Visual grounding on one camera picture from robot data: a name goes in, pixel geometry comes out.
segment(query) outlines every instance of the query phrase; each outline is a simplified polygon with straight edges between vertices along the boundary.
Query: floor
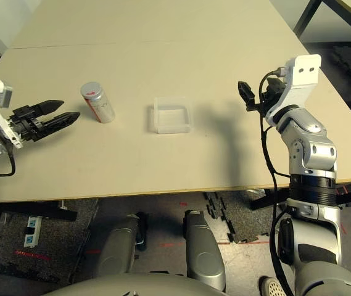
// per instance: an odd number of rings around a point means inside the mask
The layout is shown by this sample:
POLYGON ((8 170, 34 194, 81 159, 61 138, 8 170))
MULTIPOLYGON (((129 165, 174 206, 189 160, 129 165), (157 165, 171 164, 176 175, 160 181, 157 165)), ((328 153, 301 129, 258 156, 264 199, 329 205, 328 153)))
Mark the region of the floor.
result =
MULTIPOLYGON (((351 101, 351 80, 345 73, 329 61, 328 50, 316 51, 323 56, 322 69, 345 101, 351 101)), ((212 219, 207 213, 203 194, 167 194, 139 197, 108 198, 99 201, 99 209, 91 224, 91 237, 85 249, 85 259, 76 281, 92 276, 99 251, 111 225, 126 213, 147 212, 149 230, 147 250, 136 252, 133 272, 167 270, 172 274, 186 274, 186 246, 182 237, 182 219, 190 208, 205 211, 205 219, 210 225, 226 267, 227 293, 235 295, 259 295, 257 283, 260 276, 273 276, 267 236, 249 244, 229 244, 228 227, 221 219, 212 219)), ((351 207, 342 211, 342 251, 343 265, 351 271, 351 207)), ((294 278, 285 266, 290 285, 294 278)), ((58 289, 59 285, 33 282, 0 275, 0 296, 41 295, 58 289)))

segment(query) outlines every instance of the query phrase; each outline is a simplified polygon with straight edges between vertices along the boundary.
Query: power strip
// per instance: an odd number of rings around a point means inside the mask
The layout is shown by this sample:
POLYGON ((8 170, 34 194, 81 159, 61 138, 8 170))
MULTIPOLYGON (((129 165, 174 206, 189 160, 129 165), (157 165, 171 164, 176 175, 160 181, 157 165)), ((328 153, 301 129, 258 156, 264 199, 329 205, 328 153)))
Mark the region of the power strip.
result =
POLYGON ((25 230, 25 247, 33 248, 38 245, 41 222, 42 217, 28 217, 28 223, 25 230))

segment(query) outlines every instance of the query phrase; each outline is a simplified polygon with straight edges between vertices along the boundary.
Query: black cable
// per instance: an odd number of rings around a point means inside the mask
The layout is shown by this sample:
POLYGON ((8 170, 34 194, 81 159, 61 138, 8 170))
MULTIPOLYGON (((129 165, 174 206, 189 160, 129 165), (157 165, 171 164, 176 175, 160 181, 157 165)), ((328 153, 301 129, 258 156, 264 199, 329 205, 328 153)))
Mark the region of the black cable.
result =
POLYGON ((12 143, 6 144, 9 162, 10 162, 10 166, 11 166, 11 171, 8 174, 0 174, 0 177, 10 177, 10 176, 14 175, 16 172, 15 158, 14 158, 14 153, 12 151, 13 146, 14 145, 12 143))
POLYGON ((292 290, 289 287, 289 284, 287 283, 285 273, 282 269, 281 262, 279 260, 277 253, 276 253, 276 246, 275 246, 275 226, 278 223, 279 219, 285 214, 285 210, 284 210, 281 214, 279 214, 278 217, 276 216, 276 207, 277 207, 277 203, 278 203, 278 185, 276 182, 275 174, 281 175, 281 176, 288 176, 288 175, 278 173, 275 170, 275 168, 271 162, 270 155, 268 154, 267 143, 266 143, 267 132, 271 129, 271 127, 267 128, 266 130, 264 130, 264 128, 263 128, 263 111, 264 111, 264 103, 265 103, 264 99, 263 99, 263 93, 262 93, 263 84, 269 76, 274 75, 274 74, 275 74, 274 71, 268 72, 263 77, 263 79, 261 80, 261 82, 259 84, 260 135, 261 135, 261 140, 262 140, 262 149, 263 149, 264 158, 266 160, 267 168, 270 172, 270 175, 271 175, 271 177, 273 179, 273 183, 274 183, 273 219, 271 222, 271 229, 270 229, 270 254, 271 254, 271 260, 273 262, 273 267, 274 267, 276 278, 278 279, 279 283, 281 284, 285 294, 287 296, 293 296, 292 290))

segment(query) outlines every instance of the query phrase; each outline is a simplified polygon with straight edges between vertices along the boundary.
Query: silver robot arm segment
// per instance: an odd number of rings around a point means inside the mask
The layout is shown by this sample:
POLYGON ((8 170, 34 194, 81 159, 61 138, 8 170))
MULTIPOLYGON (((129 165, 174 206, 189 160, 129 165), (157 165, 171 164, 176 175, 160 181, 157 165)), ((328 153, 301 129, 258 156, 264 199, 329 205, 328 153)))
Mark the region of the silver robot arm segment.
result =
POLYGON ((326 128, 305 108, 304 103, 318 83, 319 55, 300 55, 268 73, 262 101, 246 82, 239 93, 247 111, 258 110, 275 126, 289 151, 289 198, 291 218, 281 221, 278 257, 295 272, 295 294, 351 295, 351 273, 340 266, 340 208, 336 202, 335 145, 326 128))

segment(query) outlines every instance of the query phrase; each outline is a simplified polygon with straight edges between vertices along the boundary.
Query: gray metal leg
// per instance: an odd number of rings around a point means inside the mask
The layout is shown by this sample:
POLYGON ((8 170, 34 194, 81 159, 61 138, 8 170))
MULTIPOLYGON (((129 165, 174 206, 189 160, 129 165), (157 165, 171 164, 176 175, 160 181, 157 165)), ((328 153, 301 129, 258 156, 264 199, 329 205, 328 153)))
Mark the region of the gray metal leg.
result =
POLYGON ((99 258, 96 277, 130 272, 134 262, 138 220, 136 215, 128 215, 110 232, 99 258))
POLYGON ((188 277, 225 291, 225 265, 203 212, 186 212, 184 227, 188 277))

